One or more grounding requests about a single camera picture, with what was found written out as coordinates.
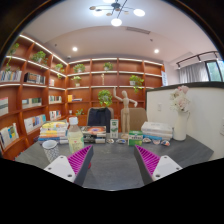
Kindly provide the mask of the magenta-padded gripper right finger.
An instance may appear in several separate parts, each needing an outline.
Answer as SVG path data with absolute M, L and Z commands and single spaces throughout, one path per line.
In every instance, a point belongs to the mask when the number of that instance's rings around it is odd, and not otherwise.
M 182 169 L 168 155 L 158 156 L 138 145 L 134 147 L 134 156 L 145 185 Z

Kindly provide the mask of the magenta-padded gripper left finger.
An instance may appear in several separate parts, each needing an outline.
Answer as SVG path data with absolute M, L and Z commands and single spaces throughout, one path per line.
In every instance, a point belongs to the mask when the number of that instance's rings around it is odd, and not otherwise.
M 50 163 L 45 171 L 82 186 L 91 164 L 93 146 L 89 145 L 68 157 L 60 155 Z

